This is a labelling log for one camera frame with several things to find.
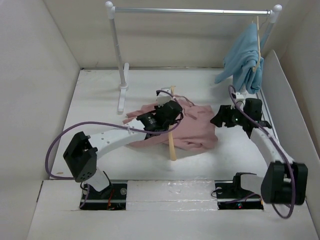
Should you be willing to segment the pink trousers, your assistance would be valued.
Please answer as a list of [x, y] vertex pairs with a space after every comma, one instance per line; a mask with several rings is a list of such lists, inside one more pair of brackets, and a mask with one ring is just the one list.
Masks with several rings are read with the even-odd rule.
[[[182, 107], [183, 119], [179, 126], [171, 131], [174, 147], [186, 151], [205, 152], [213, 149], [218, 142], [215, 134], [215, 125], [210, 123], [215, 116], [210, 105], [195, 105], [182, 95], [174, 95]], [[139, 110], [126, 114], [123, 124], [141, 114], [154, 110], [156, 103], [143, 105]], [[134, 148], [146, 148], [158, 144], [169, 144], [168, 133], [151, 137], [146, 140], [132, 142], [129, 145]]]

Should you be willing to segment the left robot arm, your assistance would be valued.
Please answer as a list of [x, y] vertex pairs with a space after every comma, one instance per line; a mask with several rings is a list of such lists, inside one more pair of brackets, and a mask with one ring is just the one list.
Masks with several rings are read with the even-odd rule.
[[76, 133], [63, 158], [75, 182], [86, 183], [88, 193], [104, 199], [111, 194], [113, 184], [107, 174], [98, 169], [97, 161], [122, 146], [167, 134], [170, 126], [177, 126], [182, 119], [183, 108], [177, 101], [170, 100], [111, 130], [93, 135], [85, 135], [82, 131]]

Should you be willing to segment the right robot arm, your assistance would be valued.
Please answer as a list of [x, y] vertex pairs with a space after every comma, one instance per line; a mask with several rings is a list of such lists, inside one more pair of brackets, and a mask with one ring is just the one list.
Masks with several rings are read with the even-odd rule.
[[258, 194], [267, 204], [302, 205], [306, 197], [308, 168], [295, 162], [268, 133], [272, 126], [262, 120], [260, 99], [247, 98], [243, 110], [235, 106], [221, 105], [211, 119], [216, 127], [240, 126], [261, 153], [267, 170], [263, 177], [255, 173], [238, 172], [231, 191], [243, 197], [249, 191]]

